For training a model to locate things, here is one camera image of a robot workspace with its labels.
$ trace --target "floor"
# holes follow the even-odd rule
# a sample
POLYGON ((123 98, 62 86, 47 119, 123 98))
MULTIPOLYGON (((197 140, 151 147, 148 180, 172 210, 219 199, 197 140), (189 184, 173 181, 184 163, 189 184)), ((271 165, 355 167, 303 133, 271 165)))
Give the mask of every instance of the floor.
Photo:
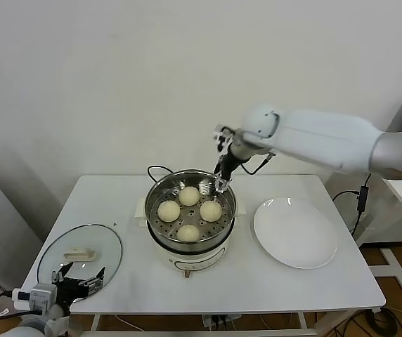
MULTIPOLYGON (((361 249, 363 256, 367 262, 371 265, 384 264, 384 259, 378 249, 361 249)), ((393 249, 395 256, 402 265, 402 247, 396 247, 393 249)), ((379 278, 377 279, 382 291, 387 298, 387 306, 398 308, 402 310, 402 289, 398 285, 397 281, 393 278, 379 278)), ((402 323, 402 314, 397 312, 396 316, 402 323)), ((272 329, 286 329, 298 327, 297 318, 293 315, 262 315, 266 324, 272 329)), ((202 325, 200 316, 121 316, 122 319, 141 327, 148 331, 204 331, 205 328, 202 325)), ((309 326, 314 323, 314 314, 308 314, 306 320, 309 326)), ((76 330, 83 329, 89 330, 91 327, 92 316, 75 315, 72 317, 72 326, 77 326, 76 330)), ((357 321, 366 328, 372 336, 378 336, 370 327, 366 324, 364 317, 358 317, 357 321)), ((12 329, 18 324, 19 320, 11 319, 6 321, 0 321, 0 333, 12 329)), ((262 330, 266 329, 264 323, 261 321, 258 315, 244 315, 242 318, 234 321, 235 327, 239 330, 262 330)), ((126 324, 117 320, 114 316, 102 316, 100 320, 99 330, 104 331, 128 331, 134 330, 126 324)), ((347 329, 346 336, 348 337, 360 337, 367 336, 365 332, 360 330, 354 323, 350 323, 347 329)))

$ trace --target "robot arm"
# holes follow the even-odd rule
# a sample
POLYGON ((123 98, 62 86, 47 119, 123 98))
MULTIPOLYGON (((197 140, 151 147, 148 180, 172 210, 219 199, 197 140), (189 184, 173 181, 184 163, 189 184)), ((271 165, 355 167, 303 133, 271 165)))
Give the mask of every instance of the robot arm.
POLYGON ((242 128, 222 127, 217 140, 230 140, 220 158, 217 189, 255 154, 280 152, 343 173, 374 172, 402 179, 402 133, 385 133, 354 116, 315 110, 287 113, 262 105, 245 116, 242 128))

